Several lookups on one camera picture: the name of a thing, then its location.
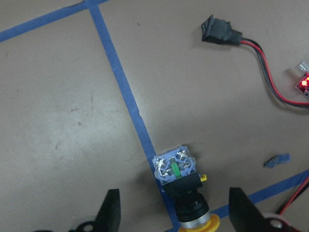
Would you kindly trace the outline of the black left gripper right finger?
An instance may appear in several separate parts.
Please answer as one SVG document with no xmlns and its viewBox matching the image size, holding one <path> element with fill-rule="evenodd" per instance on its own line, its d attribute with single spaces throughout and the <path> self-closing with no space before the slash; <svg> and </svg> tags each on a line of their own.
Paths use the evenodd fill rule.
<svg viewBox="0 0 309 232">
<path fill-rule="evenodd" d="M 229 189 L 229 218 L 237 232 L 262 232 L 266 219 L 241 188 Z"/>
</svg>

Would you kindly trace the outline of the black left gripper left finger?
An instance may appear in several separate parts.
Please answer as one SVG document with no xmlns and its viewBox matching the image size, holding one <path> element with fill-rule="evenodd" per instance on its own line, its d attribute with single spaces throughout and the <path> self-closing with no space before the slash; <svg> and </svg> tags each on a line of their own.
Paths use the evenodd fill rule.
<svg viewBox="0 0 309 232">
<path fill-rule="evenodd" d="M 94 220 L 94 232 L 117 232 L 121 222 L 119 189 L 108 190 Z"/>
</svg>

